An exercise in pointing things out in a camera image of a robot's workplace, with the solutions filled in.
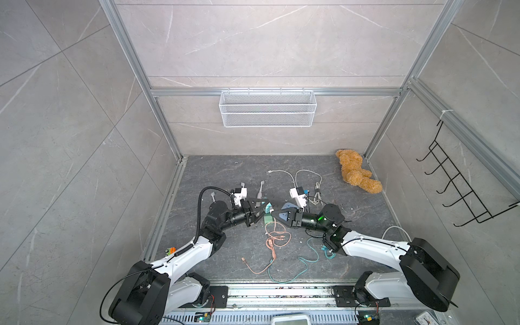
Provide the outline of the teal charger plug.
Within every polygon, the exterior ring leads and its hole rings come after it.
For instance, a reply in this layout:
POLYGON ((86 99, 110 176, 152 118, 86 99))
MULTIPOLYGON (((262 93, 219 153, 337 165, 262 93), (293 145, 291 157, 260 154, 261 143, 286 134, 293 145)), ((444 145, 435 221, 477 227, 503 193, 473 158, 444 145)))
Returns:
POLYGON ((271 203, 268 203, 265 207, 265 213, 266 214, 271 214, 273 211, 273 208, 272 208, 272 204, 271 203))

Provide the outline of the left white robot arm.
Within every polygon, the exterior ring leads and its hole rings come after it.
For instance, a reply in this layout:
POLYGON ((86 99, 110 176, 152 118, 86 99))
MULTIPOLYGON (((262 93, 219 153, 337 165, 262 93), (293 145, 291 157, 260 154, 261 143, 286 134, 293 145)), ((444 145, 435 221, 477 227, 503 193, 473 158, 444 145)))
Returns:
POLYGON ((195 236, 176 252, 151 263, 136 262, 122 279, 106 316, 107 324, 158 324, 167 312, 187 303, 203 304, 209 295, 207 279, 189 270, 213 256, 226 241, 228 228, 245 223, 251 226, 265 215, 269 203, 266 197, 249 199, 245 188, 228 192, 226 200, 210 204, 209 212, 202 214, 205 187, 197 198, 195 236))

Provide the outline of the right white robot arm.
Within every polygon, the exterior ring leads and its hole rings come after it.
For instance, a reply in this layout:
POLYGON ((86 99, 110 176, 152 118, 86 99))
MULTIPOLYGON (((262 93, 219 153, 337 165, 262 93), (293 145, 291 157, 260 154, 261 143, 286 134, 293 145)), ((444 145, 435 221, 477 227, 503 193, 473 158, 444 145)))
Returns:
POLYGON ((385 240, 360 234, 343 225, 340 208, 327 204, 318 214, 291 207, 271 212, 272 217, 290 228, 317 230, 333 253, 361 257, 392 268, 379 274, 364 272, 353 287, 353 296, 369 306, 388 299, 413 299, 424 306, 445 312, 460 274, 432 245, 422 238, 411 242, 385 240))

